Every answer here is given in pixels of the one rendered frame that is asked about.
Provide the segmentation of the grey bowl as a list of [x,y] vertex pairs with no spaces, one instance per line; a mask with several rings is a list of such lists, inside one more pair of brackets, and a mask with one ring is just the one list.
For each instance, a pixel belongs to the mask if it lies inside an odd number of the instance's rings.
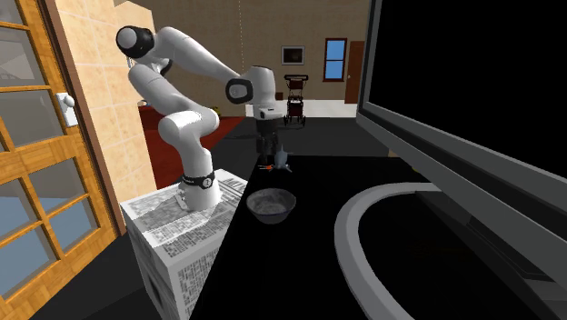
[[284,221],[293,211],[296,197],[281,188],[265,188],[251,193],[246,206],[260,222],[275,225]]

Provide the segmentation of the grey blue shark toy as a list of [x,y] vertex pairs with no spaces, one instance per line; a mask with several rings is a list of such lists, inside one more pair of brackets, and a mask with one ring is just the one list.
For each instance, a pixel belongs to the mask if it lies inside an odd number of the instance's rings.
[[287,164],[288,155],[289,153],[284,151],[284,145],[281,145],[280,149],[274,155],[274,164],[272,165],[271,170],[285,169],[291,173],[292,170],[290,166]]

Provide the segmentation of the newspaper patterned robot stand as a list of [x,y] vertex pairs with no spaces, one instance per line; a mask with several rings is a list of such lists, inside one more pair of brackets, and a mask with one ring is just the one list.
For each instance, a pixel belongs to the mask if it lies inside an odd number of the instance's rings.
[[215,171],[221,202],[189,211],[177,185],[120,204],[147,294],[163,320],[189,320],[247,182]]

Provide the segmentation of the large flat screen television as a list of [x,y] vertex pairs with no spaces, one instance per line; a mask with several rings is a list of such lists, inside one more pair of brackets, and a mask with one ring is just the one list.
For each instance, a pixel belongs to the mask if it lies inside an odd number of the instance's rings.
[[365,0],[356,121],[567,320],[567,0]]

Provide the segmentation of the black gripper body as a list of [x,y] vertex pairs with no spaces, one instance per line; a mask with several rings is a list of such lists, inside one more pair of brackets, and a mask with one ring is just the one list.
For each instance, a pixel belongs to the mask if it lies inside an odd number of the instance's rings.
[[256,130],[258,138],[277,139],[278,138],[278,119],[256,120]]

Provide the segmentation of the red framed window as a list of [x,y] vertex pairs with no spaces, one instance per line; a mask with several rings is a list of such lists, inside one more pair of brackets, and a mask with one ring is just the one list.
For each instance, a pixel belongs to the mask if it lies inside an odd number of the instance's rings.
[[324,52],[323,81],[342,82],[344,78],[346,38],[326,38]]

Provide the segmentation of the dark red door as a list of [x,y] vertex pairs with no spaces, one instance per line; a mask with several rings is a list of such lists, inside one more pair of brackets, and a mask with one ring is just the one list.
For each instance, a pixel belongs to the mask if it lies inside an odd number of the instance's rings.
[[346,104],[357,104],[361,72],[363,69],[364,41],[352,41],[350,43],[348,69],[345,85],[344,102]]

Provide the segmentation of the framed wall picture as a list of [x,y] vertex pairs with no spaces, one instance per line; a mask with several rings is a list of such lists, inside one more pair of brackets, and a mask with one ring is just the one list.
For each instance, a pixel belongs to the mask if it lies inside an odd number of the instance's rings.
[[304,50],[302,45],[283,45],[281,48],[282,65],[304,65]]

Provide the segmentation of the wooden glass panel door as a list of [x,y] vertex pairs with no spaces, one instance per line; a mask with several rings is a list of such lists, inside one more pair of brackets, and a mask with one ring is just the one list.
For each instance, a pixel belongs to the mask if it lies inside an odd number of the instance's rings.
[[116,238],[40,0],[0,0],[0,320],[29,320]]

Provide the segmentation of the red and black walker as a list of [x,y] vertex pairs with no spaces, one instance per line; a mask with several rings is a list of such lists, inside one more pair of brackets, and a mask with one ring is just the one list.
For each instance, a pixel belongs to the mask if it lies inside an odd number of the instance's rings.
[[283,122],[285,125],[289,125],[293,119],[296,118],[298,124],[305,126],[306,116],[303,114],[303,89],[309,79],[309,76],[285,75],[283,78],[289,89],[286,102],[287,114],[284,116]]

